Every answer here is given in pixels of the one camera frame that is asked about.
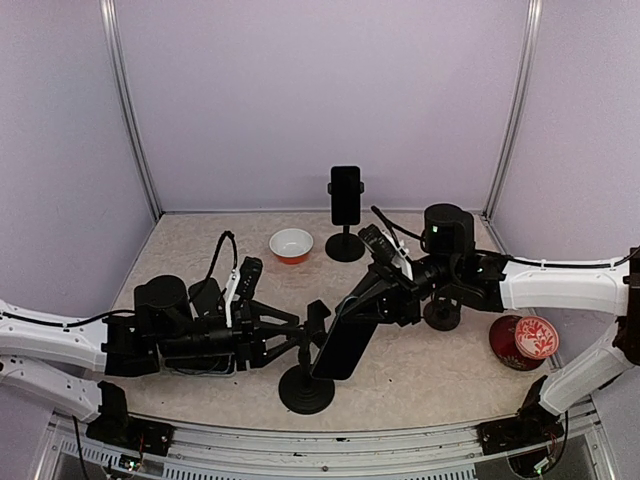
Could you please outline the left flat black phone stand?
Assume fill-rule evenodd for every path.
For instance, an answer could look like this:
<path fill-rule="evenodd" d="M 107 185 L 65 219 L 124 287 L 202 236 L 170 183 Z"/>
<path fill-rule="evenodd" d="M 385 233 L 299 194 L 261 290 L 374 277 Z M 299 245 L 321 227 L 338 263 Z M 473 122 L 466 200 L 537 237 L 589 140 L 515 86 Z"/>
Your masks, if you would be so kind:
<path fill-rule="evenodd" d="M 213 278 L 191 285 L 188 294 L 196 316 L 217 315 L 220 293 L 219 284 Z"/>

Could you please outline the right flat black phone stand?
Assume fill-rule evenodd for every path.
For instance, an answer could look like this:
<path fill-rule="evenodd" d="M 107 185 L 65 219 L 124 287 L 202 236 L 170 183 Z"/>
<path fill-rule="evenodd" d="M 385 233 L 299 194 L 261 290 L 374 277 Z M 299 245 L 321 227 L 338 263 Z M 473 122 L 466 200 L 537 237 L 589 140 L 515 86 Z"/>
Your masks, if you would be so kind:
<path fill-rule="evenodd" d="M 433 329 L 447 332 L 458 327 L 461 320 L 461 304 L 453 299 L 437 297 L 423 309 L 425 322 Z"/>

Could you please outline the flat black phone stand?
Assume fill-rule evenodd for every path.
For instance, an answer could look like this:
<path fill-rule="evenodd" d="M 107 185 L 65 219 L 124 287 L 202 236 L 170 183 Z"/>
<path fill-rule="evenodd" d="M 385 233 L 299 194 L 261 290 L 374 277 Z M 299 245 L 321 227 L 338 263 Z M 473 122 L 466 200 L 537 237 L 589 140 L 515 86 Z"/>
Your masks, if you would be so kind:
<path fill-rule="evenodd" d="M 196 316 L 217 315 L 220 293 L 219 284 L 213 278 L 191 285 L 188 294 Z"/>
<path fill-rule="evenodd" d="M 453 299 L 437 297 L 423 309 L 425 322 L 433 329 L 447 332 L 458 327 L 461 320 L 461 304 Z"/>

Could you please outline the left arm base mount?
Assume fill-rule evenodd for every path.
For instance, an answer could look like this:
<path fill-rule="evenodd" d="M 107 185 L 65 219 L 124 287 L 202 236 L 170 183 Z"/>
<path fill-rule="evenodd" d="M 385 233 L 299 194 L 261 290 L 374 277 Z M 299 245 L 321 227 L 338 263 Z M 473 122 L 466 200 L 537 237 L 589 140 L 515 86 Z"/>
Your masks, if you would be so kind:
<path fill-rule="evenodd" d="M 86 436 L 142 454 L 165 457 L 175 427 L 169 423 L 131 416 L 123 389 L 106 381 L 100 381 L 97 386 L 101 393 L 101 404 L 97 409 L 97 418 L 86 422 Z"/>

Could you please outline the left aluminium frame post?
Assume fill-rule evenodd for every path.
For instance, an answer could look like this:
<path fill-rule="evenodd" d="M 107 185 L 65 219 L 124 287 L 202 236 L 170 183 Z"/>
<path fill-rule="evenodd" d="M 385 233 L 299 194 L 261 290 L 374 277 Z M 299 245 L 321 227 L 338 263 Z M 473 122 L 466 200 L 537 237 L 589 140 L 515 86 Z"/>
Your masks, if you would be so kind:
<path fill-rule="evenodd" d="M 119 32 L 116 2 L 113 0 L 101 0 L 99 4 L 111 69 L 127 139 L 147 207 L 151 218 L 157 223 L 164 214 L 164 211 L 152 178 L 150 166 L 147 162 L 134 103 L 131 97 L 125 56 Z"/>

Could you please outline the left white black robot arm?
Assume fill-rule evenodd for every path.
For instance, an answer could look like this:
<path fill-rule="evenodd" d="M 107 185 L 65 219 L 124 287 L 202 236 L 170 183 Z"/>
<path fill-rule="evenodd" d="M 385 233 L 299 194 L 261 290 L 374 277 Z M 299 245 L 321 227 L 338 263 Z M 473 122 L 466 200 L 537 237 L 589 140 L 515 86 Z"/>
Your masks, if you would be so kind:
<path fill-rule="evenodd" d="M 158 276 L 135 288 L 133 310 L 84 320 L 4 303 L 1 350 L 135 378 L 163 369 L 228 376 L 262 368 L 300 344 L 297 316 L 255 301 L 253 280 L 234 274 L 231 286 L 223 293 L 205 280 L 188 289 L 176 276 Z"/>

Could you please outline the red patterned bowl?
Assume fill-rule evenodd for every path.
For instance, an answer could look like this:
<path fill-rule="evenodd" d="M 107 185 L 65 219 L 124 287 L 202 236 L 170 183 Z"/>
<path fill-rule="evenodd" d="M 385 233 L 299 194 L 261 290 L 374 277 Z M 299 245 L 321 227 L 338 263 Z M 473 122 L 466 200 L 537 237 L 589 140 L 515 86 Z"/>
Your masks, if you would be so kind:
<path fill-rule="evenodd" d="M 556 353 L 559 334 L 546 319 L 537 316 L 522 317 L 515 327 L 515 344 L 525 357 L 544 360 Z"/>

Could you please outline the black pole phone stand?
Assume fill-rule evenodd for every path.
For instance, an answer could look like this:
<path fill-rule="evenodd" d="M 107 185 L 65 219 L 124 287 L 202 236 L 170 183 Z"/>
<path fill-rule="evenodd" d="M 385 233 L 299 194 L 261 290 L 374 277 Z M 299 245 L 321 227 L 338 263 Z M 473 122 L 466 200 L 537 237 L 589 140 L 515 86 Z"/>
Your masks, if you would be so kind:
<path fill-rule="evenodd" d="M 361 239 L 345 225 L 341 233 L 332 235 L 325 243 L 325 253 L 334 261 L 351 263 L 361 259 L 365 246 Z"/>
<path fill-rule="evenodd" d="M 311 346 L 321 348 L 327 338 L 325 319 L 331 311 L 321 301 L 307 305 L 307 320 L 294 335 L 298 347 L 298 364 L 280 378 L 278 393 L 284 406 L 300 415 L 313 415 L 326 409 L 334 399 L 333 380 L 316 379 L 311 375 Z"/>

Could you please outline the orange white bowl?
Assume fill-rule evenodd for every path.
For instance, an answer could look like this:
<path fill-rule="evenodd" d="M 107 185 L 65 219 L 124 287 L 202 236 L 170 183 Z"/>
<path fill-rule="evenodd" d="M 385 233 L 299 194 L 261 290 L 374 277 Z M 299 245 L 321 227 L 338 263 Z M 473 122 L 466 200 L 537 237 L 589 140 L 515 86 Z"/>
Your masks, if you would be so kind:
<path fill-rule="evenodd" d="M 273 255 L 286 265 L 296 265 L 307 260 L 314 239 L 306 230 L 287 228 L 274 233 L 269 240 Z"/>

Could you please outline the dark red saucer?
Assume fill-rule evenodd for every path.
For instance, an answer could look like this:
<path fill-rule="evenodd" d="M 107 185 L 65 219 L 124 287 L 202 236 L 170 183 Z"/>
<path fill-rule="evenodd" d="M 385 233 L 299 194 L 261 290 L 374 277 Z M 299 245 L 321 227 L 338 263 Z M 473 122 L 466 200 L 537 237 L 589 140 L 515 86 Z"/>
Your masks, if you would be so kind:
<path fill-rule="evenodd" d="M 505 315 L 496 319 L 489 330 L 489 343 L 501 364 L 516 371 L 532 371 L 544 361 L 525 357 L 515 342 L 515 330 L 521 316 Z"/>

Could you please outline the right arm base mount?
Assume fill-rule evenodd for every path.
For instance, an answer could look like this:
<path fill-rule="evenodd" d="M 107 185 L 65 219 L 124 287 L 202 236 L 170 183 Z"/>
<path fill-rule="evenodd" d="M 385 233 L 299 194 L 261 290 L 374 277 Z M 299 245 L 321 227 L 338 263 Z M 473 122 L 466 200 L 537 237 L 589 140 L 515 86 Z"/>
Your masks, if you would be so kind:
<path fill-rule="evenodd" d="M 559 414 L 550 413 L 540 403 L 547 376 L 530 387 L 514 416 L 480 423 L 476 430 L 484 455 L 492 455 L 550 441 L 565 434 Z"/>

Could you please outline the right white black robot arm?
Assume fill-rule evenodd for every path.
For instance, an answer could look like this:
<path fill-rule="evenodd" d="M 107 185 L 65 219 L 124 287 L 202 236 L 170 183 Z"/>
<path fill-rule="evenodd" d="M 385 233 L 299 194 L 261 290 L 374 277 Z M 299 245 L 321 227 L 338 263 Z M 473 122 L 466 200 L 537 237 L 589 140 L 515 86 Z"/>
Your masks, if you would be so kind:
<path fill-rule="evenodd" d="M 608 313 L 614 324 L 576 359 L 534 384 L 511 433 L 535 442 L 581 397 L 639 363 L 639 251 L 595 262 L 553 263 L 477 249 L 473 216 L 440 203 L 424 212 L 424 257 L 413 261 L 397 240 L 398 226 L 371 225 L 359 237 L 372 254 L 367 276 L 338 310 L 346 323 L 376 327 L 413 322 L 419 303 L 435 311 L 465 306 L 502 313 L 559 308 Z"/>

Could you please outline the aluminium frame post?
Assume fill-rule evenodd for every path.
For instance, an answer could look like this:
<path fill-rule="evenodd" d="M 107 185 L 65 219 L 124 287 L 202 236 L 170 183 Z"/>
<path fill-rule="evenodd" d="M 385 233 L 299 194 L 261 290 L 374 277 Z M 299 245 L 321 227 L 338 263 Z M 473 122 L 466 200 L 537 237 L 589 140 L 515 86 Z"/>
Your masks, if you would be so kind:
<path fill-rule="evenodd" d="M 113 0 L 101 0 L 99 4 L 111 69 L 127 139 L 147 207 L 151 218 L 157 223 L 164 214 L 164 211 L 152 178 L 150 166 L 147 162 L 134 103 L 131 97 L 125 56 L 119 32 L 116 2 Z"/>
<path fill-rule="evenodd" d="M 517 141 L 517 134 L 526 105 L 529 81 L 533 70 L 541 24 L 542 10 L 542 0 L 530 0 L 528 2 L 523 42 L 506 129 L 500 146 L 498 164 L 482 210 L 482 216 L 488 224 L 490 224 L 496 216 L 499 201 L 506 185 L 508 171 Z"/>

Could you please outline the right aluminium frame post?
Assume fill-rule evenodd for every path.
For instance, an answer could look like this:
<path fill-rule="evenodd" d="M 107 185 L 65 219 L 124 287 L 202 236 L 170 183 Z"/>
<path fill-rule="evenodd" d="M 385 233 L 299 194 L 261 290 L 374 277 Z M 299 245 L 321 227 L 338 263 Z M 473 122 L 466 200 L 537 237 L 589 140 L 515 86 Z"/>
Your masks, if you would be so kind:
<path fill-rule="evenodd" d="M 508 171 L 517 141 L 517 134 L 526 105 L 529 81 L 533 70 L 541 24 L 542 10 L 542 0 L 530 0 L 528 2 L 523 42 L 506 129 L 500 146 L 498 164 L 482 210 L 482 216 L 488 224 L 490 224 L 496 216 L 499 201 L 506 185 Z"/>

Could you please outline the black teal phone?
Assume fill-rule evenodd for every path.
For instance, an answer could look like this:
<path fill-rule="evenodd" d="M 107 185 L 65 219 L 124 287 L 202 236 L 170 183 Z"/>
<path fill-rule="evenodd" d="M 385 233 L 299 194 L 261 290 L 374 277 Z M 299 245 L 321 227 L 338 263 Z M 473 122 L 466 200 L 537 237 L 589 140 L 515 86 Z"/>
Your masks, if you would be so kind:
<path fill-rule="evenodd" d="M 331 198 L 331 222 L 335 226 L 360 223 L 364 183 L 358 166 L 333 166 L 327 189 Z"/>

